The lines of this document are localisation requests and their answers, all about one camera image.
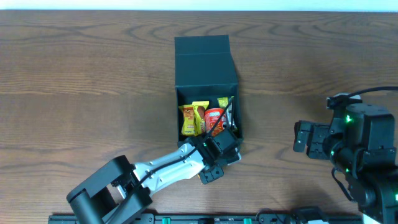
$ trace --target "red can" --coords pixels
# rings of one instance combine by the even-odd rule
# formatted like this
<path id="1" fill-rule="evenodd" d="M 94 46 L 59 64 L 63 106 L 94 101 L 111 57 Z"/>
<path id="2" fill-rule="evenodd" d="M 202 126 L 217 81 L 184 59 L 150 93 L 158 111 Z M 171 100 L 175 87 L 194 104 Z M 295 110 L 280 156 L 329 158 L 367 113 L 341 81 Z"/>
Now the red can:
<path id="1" fill-rule="evenodd" d="M 212 127 L 216 124 L 218 118 L 220 115 L 223 113 L 223 109 L 221 108 L 213 108 L 213 109 L 208 109 L 205 112 L 205 121 L 206 121 L 206 132 L 210 132 Z M 224 130 L 226 127 L 226 116 L 225 114 L 217 124 L 217 127 L 214 129 L 214 131 L 211 133 L 212 136 L 216 136 L 220 132 Z"/>

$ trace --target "green led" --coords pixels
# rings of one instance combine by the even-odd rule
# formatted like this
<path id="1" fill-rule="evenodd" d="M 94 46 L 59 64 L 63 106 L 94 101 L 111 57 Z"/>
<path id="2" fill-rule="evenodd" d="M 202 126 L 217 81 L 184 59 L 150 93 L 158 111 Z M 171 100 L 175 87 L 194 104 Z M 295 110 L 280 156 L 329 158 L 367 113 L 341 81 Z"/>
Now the green led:
<path id="1" fill-rule="evenodd" d="M 349 115 L 347 115 L 346 116 L 346 123 L 349 123 L 349 122 L 351 122 L 353 119 L 352 118 L 350 118 L 350 116 Z"/>

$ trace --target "open box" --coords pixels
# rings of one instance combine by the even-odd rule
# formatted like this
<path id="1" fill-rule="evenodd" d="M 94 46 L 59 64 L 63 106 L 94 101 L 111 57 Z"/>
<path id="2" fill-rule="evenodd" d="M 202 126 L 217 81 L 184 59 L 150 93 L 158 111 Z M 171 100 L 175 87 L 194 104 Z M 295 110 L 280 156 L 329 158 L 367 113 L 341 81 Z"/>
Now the open box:
<path id="1" fill-rule="evenodd" d="M 238 128 L 234 133 L 243 140 L 238 78 L 228 35 L 175 38 L 175 92 L 178 142 L 188 137 L 181 134 L 183 114 L 178 106 L 209 101 L 208 109 L 219 108 L 217 98 L 225 96 L 234 96 L 234 122 Z"/>

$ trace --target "wooden surface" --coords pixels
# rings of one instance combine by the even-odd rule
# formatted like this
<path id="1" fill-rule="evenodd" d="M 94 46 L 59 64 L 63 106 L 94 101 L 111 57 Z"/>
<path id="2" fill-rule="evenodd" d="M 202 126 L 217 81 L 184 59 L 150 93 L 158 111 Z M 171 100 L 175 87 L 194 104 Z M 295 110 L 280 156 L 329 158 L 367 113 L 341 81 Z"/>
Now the wooden surface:
<path id="1" fill-rule="evenodd" d="M 115 156 L 176 150 L 174 37 L 216 34 L 229 34 L 239 74 L 243 160 L 212 184 L 171 185 L 151 208 L 357 213 L 329 162 L 293 152 L 293 127 L 329 122 L 327 96 L 398 85 L 397 14 L 2 11 L 0 223 L 70 213 L 67 193 Z M 398 114 L 395 93 L 363 98 Z"/>

